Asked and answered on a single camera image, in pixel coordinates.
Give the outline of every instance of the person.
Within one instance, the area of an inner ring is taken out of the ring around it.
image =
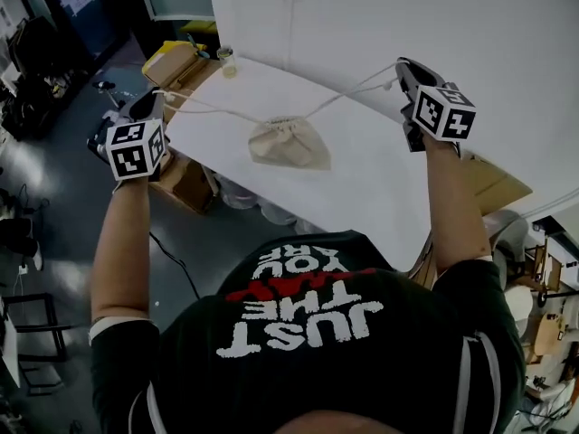
[[[0,220],[0,246],[16,254],[32,258],[37,270],[44,266],[40,244],[33,237],[33,221],[25,218],[2,218]]]
[[[501,432],[523,394],[517,328],[454,147],[423,141],[432,291],[360,233],[294,236],[250,254],[162,335],[148,313],[147,181],[123,184],[91,274],[102,431]]]

